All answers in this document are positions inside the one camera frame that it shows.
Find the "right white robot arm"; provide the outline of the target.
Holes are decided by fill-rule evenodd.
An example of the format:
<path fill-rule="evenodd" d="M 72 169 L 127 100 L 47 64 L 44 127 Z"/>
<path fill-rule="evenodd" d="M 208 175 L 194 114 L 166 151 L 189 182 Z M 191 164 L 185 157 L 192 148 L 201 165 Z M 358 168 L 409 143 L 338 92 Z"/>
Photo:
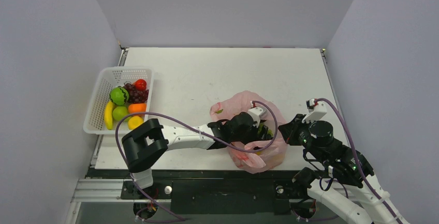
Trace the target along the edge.
<path fill-rule="evenodd" d="M 292 178 L 293 192 L 319 201 L 347 223 L 407 223 L 366 158 L 336 139 L 329 122 L 304 119 L 297 114 L 278 130 L 288 145 L 303 147 L 307 162 L 318 162 L 323 170 L 303 168 Z"/>

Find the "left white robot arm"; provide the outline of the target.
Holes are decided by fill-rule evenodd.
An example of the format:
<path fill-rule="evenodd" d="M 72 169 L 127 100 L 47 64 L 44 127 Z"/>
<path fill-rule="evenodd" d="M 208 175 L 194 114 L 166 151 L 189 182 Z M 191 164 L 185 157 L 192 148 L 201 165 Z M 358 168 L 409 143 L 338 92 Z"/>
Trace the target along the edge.
<path fill-rule="evenodd" d="M 167 150 L 200 148 L 216 150 L 233 142 L 253 142 L 260 139 L 259 124 L 266 111 L 255 107 L 230 120 L 210 122 L 191 127 L 164 126 L 152 118 L 122 138 L 128 170 L 135 182 L 134 191 L 141 198 L 154 192 L 151 167 Z"/>

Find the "green fake fruit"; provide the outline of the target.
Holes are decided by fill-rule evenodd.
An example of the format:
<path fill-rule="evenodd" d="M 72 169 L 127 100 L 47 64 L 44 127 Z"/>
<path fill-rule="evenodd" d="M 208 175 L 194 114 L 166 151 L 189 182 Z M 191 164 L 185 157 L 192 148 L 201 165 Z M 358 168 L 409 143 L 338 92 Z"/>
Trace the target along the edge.
<path fill-rule="evenodd" d="M 129 93 L 123 87 L 115 87 L 109 93 L 110 100 L 118 106 L 123 106 L 128 102 Z"/>

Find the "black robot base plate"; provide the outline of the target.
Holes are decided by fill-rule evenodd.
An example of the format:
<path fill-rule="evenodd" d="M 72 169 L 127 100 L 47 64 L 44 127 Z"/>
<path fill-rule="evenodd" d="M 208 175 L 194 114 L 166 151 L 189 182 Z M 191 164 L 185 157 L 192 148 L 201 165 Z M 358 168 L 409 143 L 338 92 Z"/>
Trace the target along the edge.
<path fill-rule="evenodd" d="M 153 185 L 145 188 L 159 203 L 169 200 L 170 210 L 189 214 L 288 215 L 292 210 L 307 217 L 323 208 L 295 186 L 296 171 L 182 171 L 154 170 Z"/>

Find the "pink plastic bag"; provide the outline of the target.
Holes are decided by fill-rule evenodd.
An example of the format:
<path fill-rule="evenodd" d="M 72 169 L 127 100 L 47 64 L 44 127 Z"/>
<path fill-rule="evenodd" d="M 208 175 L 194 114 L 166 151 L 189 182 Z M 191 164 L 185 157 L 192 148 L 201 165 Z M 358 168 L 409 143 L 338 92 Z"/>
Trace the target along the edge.
<path fill-rule="evenodd" d="M 275 104 L 250 91 L 237 93 L 225 101 L 214 104 L 210 109 L 211 120 L 230 120 L 239 113 L 249 110 L 252 106 L 252 100 L 261 101 L 266 104 L 273 111 L 279 126 L 286 123 L 286 120 Z M 255 174 L 279 166 L 285 159 L 287 144 L 278 132 L 274 142 L 261 152 L 245 153 L 229 147 L 227 152 L 238 169 Z"/>

